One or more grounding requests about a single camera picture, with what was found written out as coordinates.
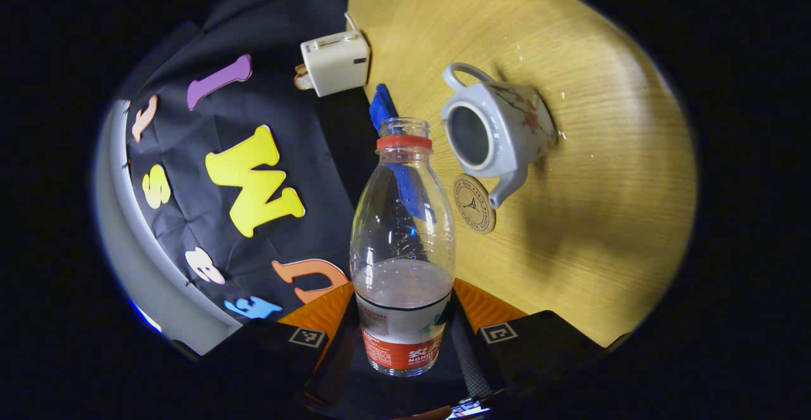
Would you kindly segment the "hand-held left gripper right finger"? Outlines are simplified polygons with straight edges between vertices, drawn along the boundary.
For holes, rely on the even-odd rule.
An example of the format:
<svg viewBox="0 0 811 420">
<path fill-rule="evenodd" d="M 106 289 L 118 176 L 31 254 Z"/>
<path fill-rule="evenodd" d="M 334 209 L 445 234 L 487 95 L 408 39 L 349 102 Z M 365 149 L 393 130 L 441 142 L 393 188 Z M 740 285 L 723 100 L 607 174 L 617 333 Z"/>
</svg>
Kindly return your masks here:
<svg viewBox="0 0 811 420">
<path fill-rule="evenodd" d="M 609 350 L 559 314 L 533 314 L 463 279 L 454 281 L 452 336 L 474 397 L 555 390 Z"/>
</svg>

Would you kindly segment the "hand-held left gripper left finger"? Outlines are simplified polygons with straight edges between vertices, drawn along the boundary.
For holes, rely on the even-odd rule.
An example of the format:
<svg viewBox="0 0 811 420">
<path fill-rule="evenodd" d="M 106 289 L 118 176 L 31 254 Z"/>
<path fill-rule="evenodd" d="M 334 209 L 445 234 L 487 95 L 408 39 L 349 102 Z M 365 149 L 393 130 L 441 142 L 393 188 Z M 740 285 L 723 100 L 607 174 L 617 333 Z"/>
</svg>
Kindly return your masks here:
<svg viewBox="0 0 811 420">
<path fill-rule="evenodd" d="M 228 394 L 258 402 L 335 404 L 357 331 L 351 283 L 279 321 L 252 319 L 201 359 Z"/>
</svg>

